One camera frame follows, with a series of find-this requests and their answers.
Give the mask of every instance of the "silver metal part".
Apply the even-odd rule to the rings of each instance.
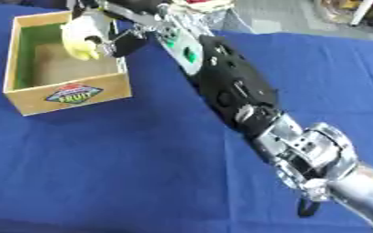
[[[223,50],[220,49],[221,52],[218,52],[218,53],[225,53],[226,51],[224,51],[224,50],[225,50],[225,48],[223,48]],[[247,98],[247,93],[246,93],[246,91],[243,89],[243,87],[244,87],[245,85],[243,84],[243,82],[242,82],[241,80],[236,81],[236,82],[233,84],[233,86],[235,86],[236,90],[240,93],[240,95],[241,95],[242,97]]]
[[[247,119],[248,110],[242,107],[236,120]],[[339,130],[325,123],[303,130],[287,114],[260,135],[255,146],[276,167],[278,177],[287,186],[300,189],[312,201],[329,200],[327,183],[346,176],[358,162],[351,142]],[[300,171],[311,169],[321,173],[320,177],[306,178]]]
[[[217,57],[212,56],[210,58],[210,65],[212,65],[212,66],[216,66],[217,65]]]
[[[134,24],[133,29],[130,30],[130,32],[137,36],[139,39],[145,39],[146,38],[146,33],[154,31],[153,28],[143,26],[140,24]]]
[[[373,226],[373,167],[358,164],[340,180],[328,183],[331,196]]]
[[[143,27],[134,26],[130,30],[126,30],[123,34],[117,36],[111,41],[104,42],[97,46],[97,49],[99,52],[101,52],[105,56],[112,56],[114,52],[116,51],[116,40],[120,39],[123,36],[126,36],[128,34],[135,35],[139,39],[143,39],[146,37],[146,31]]]
[[[166,4],[159,6],[161,25],[156,37],[165,50],[178,62],[189,75],[195,75],[203,65],[203,48],[199,43],[201,31],[212,35],[209,29],[201,25],[190,25],[188,14],[171,11]]]
[[[245,122],[255,114],[255,107],[251,105],[242,106],[235,116],[237,122]]]
[[[151,30],[154,30],[160,25],[160,22],[155,19],[153,15],[149,14],[136,14],[120,5],[112,4],[107,1],[98,1],[99,5],[101,7],[109,12],[115,13],[117,15],[122,15],[123,17],[132,20],[135,23],[138,23],[140,25],[151,27]]]

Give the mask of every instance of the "blue tablecloth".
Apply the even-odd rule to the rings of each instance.
[[[2,94],[12,19],[46,11],[0,6],[0,230],[371,231],[335,203],[299,219],[298,194],[208,110],[155,42],[127,59],[134,97],[20,116]],[[303,126],[340,127],[373,165],[373,42],[225,36]]]

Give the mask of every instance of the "wooden box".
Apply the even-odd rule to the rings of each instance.
[[[14,20],[4,93],[22,115],[131,96],[124,58],[76,60],[65,51],[60,25],[70,12]]]

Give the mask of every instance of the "robotic arm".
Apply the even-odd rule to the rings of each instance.
[[[95,16],[102,14],[125,18],[134,27],[103,37]],[[63,34],[72,32],[69,24],[90,17],[93,23],[87,30],[94,27],[99,33],[82,39],[108,56],[126,56],[155,36],[220,119],[241,133],[287,186],[301,193],[301,217],[311,216],[320,202],[334,200],[373,227],[373,167],[358,161],[351,141],[335,127],[317,123],[303,129],[281,110],[276,91],[224,38],[212,34],[201,14],[160,0],[82,0],[74,15]]]

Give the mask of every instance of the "yellow object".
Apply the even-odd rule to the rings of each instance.
[[[99,59],[96,43],[86,39],[96,36],[101,41],[106,41],[111,21],[112,19],[106,17],[99,10],[88,10],[78,18],[61,26],[62,40],[67,53],[84,61],[91,58]]]
[[[358,0],[344,0],[342,1],[340,7],[343,9],[355,9],[359,6],[360,2]]]
[[[99,59],[100,55],[96,51],[96,44],[92,41],[71,40],[64,37],[64,47],[67,53],[79,60],[87,61],[90,58]]]

